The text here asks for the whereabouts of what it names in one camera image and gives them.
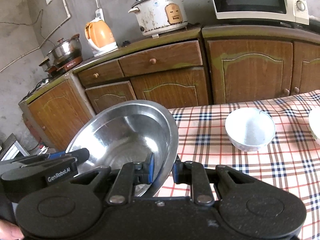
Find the person's left hand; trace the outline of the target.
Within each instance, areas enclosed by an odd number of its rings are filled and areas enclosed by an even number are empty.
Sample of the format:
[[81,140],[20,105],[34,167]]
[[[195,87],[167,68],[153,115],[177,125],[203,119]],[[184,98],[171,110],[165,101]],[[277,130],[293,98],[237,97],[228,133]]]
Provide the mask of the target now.
[[2,240],[20,240],[24,239],[21,229],[6,220],[0,220],[0,239]]

